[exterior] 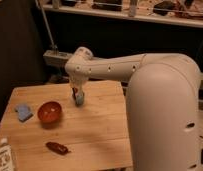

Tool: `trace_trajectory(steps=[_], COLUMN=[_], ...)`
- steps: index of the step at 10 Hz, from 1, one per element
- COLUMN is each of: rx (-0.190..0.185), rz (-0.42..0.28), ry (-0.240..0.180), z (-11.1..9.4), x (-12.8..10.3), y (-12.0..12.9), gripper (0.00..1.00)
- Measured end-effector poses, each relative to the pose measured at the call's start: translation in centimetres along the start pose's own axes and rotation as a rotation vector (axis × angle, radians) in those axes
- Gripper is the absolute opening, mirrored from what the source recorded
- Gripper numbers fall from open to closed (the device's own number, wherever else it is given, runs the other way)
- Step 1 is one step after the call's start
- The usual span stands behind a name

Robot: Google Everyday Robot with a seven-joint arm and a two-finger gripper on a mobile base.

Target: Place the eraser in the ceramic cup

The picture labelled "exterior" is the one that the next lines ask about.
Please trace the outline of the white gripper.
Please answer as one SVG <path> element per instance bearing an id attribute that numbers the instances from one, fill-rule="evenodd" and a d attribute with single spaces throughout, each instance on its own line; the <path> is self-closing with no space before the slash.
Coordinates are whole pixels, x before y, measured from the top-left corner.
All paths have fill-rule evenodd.
<path id="1" fill-rule="evenodd" d="M 75 105 L 82 106 L 84 104 L 84 93 L 82 89 L 84 85 L 84 80 L 82 78 L 70 77 L 69 82 L 71 88 L 75 93 L 74 95 Z"/>

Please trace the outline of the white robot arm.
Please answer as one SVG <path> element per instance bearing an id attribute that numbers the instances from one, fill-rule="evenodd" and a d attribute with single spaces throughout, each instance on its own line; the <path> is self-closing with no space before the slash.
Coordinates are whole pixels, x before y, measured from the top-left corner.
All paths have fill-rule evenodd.
<path id="1" fill-rule="evenodd" d="M 126 113 L 134 171 L 198 171 L 200 69 L 179 53 L 95 58 L 78 48 L 66 62 L 71 86 L 90 78 L 126 82 Z"/>

